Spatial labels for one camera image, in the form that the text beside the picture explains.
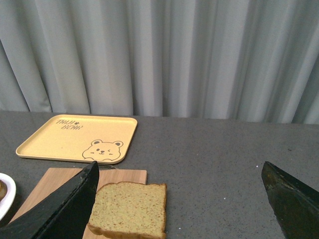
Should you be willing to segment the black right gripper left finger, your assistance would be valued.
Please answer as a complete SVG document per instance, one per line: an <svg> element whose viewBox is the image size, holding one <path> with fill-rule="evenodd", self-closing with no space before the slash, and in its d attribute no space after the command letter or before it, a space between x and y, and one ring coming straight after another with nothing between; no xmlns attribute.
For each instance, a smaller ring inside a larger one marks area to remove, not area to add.
<svg viewBox="0 0 319 239"><path fill-rule="evenodd" d="M31 210L0 230L2 239L80 239L89 221L99 182L92 162Z"/></svg>

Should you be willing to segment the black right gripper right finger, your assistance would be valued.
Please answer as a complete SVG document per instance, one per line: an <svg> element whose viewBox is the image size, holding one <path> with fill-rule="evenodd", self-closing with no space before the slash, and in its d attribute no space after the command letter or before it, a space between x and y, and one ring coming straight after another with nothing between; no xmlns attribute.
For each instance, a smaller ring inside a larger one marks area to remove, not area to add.
<svg viewBox="0 0 319 239"><path fill-rule="evenodd" d="M319 192L266 161L261 173L268 201L287 239L319 237Z"/></svg>

